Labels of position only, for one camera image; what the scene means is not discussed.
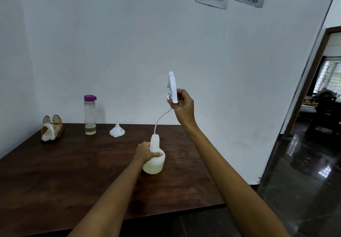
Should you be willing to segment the person's right hand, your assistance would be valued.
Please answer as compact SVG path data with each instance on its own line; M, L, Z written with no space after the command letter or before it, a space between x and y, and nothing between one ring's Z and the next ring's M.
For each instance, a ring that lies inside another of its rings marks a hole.
M178 122L182 125L186 132L198 129L198 125L194 117L194 100L190 97L190 108L174 110Z

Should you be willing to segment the person's left hand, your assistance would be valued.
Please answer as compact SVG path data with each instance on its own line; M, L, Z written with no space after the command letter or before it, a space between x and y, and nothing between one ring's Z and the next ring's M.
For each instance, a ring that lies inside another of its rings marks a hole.
M138 161L143 165L150 161L152 158L149 158L150 153L150 142L144 141L143 143L139 144L136 148L136 152L134 155L134 161Z

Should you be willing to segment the white spray bottle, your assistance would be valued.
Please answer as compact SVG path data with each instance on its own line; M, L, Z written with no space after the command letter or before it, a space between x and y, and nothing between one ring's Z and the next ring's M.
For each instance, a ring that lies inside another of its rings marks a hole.
M160 149L160 137L153 134L150 141L150 151L152 153L162 153L160 157L153 157L143 165L143 171L147 174L158 174L162 171L165 161L165 153Z

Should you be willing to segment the white spray nozzle head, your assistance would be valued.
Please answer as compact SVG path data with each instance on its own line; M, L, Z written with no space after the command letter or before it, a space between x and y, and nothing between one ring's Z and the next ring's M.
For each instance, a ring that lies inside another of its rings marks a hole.
M173 104L177 104L178 103L177 86L176 86L175 76L174 76L174 73L172 71L170 71L168 73L167 88L169 89L169 92L167 95L167 102L169 102L169 100L171 100Z

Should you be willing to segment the person's right forearm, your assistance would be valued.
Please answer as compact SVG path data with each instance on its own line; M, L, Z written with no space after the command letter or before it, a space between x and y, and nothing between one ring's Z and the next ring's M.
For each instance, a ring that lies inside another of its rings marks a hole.
M226 204L241 237L290 237L282 222L223 158L196 123L182 123Z

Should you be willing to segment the person's left forearm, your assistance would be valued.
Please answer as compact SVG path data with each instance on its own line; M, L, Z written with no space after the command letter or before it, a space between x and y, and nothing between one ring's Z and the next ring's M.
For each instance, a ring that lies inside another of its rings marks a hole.
M128 204L146 161L135 157L67 237L119 237Z

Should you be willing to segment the white plastic funnel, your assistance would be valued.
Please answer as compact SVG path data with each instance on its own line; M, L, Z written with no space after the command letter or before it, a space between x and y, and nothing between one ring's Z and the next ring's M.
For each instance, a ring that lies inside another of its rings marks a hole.
M117 138L117 137L123 136L124 134L125 134L125 130L120 126L119 121L116 120L115 127L113 127L110 130L109 135L114 138Z

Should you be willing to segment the dark wooden table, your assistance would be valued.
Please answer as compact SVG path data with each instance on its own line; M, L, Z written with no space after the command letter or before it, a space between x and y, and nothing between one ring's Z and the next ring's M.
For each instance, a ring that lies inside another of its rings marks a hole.
M40 131L0 159L0 237L20 237L73 228L128 166L137 145L154 126L124 124L109 135L99 124L87 136L67 123L60 140L40 140ZM165 162L160 173L139 174L124 219L224 207L194 144L180 125L160 125Z

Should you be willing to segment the clear bottle with purple cap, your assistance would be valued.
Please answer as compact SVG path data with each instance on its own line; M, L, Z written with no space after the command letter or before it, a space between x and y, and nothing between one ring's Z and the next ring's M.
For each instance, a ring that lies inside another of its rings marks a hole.
M96 96L84 96L84 117L85 134L94 135L96 133Z

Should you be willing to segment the wooden napkin holder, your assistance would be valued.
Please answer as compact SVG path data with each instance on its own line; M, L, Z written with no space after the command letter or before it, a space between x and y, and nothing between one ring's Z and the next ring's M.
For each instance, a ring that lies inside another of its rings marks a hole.
M63 135L63 132L65 130L65 126L61 120L61 118L58 116L58 115L54 115L52 119L50 119L50 117L48 115L46 115L43 120L42 120L42 125L44 123L52 123L53 124L53 127L54 127L54 131L55 131L55 134L56 134L56 139L55 140L49 140L49 141L45 141L45 142L53 142L53 141L57 141L59 140L62 135Z

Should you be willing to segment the white paper napkins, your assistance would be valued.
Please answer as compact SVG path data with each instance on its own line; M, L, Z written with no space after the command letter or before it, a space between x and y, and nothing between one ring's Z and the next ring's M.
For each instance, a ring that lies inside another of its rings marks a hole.
M42 141L49 141L49 140L55 140L56 139L56 133L54 131L54 127L52 123L44 123L42 125L42 136L41 140Z

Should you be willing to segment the dark wooden chair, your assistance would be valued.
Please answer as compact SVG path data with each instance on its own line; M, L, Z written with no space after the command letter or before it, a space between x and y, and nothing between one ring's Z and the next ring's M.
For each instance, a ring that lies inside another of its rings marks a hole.
M306 134L312 134L317 127L332 131L332 135L341 136L341 102L336 101L336 93L322 88L316 95L306 99L303 104L315 107L316 115Z

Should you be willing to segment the barred window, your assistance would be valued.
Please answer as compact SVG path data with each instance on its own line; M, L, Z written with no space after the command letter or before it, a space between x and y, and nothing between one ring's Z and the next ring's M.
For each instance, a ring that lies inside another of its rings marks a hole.
M335 92L337 97L341 98L341 57L326 58L322 63L313 94L317 94L323 88Z

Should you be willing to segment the brown door frame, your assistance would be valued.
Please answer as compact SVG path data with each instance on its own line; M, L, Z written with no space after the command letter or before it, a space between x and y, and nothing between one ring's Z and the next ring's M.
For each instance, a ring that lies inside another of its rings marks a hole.
M318 69L321 58L332 34L341 33L341 26L326 28L323 34L318 36L316 44L308 58L305 69L296 88L296 92L290 104L287 116L284 120L279 137L288 138L299 114L303 100L308 92L310 84Z

